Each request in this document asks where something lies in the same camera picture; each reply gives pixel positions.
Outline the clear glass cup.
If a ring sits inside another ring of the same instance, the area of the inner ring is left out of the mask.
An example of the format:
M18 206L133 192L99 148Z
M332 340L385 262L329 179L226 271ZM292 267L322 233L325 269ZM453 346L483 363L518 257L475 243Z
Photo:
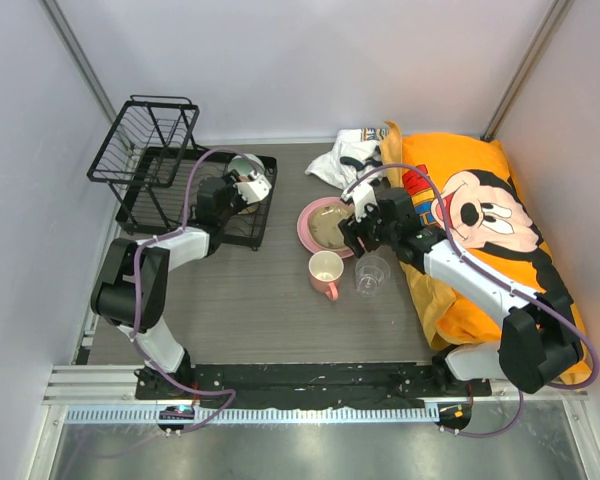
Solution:
M376 255L365 255L355 266L356 292L364 297L375 296L391 277L389 264Z

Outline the pink plate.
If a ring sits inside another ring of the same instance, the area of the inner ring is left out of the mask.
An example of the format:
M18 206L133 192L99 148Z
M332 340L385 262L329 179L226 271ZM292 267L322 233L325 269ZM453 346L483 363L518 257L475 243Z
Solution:
M338 225L353 214L353 207L339 197L323 197L314 200L300 213L296 230L302 245L311 253L331 251L341 258L354 255L344 242Z

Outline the pink mug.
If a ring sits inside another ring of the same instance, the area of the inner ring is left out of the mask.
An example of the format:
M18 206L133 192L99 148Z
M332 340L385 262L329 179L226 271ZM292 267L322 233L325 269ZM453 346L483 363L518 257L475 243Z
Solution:
M319 251L308 262L310 283L315 291L329 300L339 299L338 285L344 273L342 258L335 252Z

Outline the brown bowl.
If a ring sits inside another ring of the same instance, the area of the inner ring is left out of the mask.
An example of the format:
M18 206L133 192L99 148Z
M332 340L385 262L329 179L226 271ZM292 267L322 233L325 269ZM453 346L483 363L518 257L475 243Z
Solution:
M251 215L259 209L260 203L259 202L255 202L255 203L251 203L251 204L241 203L241 204L239 204L239 207L240 207L240 209L237 212L238 215Z

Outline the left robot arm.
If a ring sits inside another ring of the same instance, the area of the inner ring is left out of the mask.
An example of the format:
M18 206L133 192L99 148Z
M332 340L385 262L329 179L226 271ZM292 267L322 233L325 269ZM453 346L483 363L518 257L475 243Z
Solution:
M256 171L232 170L205 179L196 202L184 201L183 224L162 236L114 240L91 294L92 311L122 332L141 355L140 380L152 381L173 399L200 394L188 351L164 318L169 273L213 255L224 241L229 220L266 199L271 185Z

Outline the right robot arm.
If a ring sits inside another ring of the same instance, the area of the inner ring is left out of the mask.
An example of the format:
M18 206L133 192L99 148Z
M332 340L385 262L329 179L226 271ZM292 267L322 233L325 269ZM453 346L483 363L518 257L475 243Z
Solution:
M474 379L505 379L533 394L583 358L582 340L562 292L522 285L452 243L438 226L424 227L411 198L399 188L368 184L341 195L352 214L338 225L356 257L389 247L397 259L451 287L499 328L495 342L456 346L431 371L437 391L452 395Z

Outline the light green bowl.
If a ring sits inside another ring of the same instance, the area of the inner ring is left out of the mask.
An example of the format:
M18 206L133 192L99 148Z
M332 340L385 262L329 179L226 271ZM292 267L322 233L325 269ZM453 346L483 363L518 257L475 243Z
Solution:
M263 174L265 167L262 160L255 154L235 155L227 166L227 171L235 171L241 177L246 177L252 172Z

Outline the white printed t-shirt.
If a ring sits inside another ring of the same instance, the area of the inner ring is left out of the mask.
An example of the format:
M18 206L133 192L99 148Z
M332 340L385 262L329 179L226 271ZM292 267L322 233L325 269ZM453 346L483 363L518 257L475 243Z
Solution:
M344 190L350 184L383 165L380 143L387 128L343 129L332 149L315 158L305 174Z

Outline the orange cartoon pillow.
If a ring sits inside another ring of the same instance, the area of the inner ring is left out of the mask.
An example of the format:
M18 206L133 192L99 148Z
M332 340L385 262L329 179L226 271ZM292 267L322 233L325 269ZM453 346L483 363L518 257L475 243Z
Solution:
M422 226L440 227L452 243L522 285L569 297L583 358L548 385L589 385L598 364L583 344L583 322L522 202L500 145L450 133L403 136L395 124L388 130L380 149L389 189L408 194ZM472 302L415 268L401 261L400 265L432 348L445 353L456 346L499 340L500 328Z

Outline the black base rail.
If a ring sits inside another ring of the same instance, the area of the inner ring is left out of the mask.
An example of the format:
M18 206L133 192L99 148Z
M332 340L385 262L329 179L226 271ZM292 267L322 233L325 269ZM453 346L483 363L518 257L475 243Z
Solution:
M447 379L431 365L407 363L198 364L183 384L212 396L183 392L149 368L134 370L138 400L197 400L216 409L236 392L233 409L326 410L417 408L428 398L488 397L488 381Z

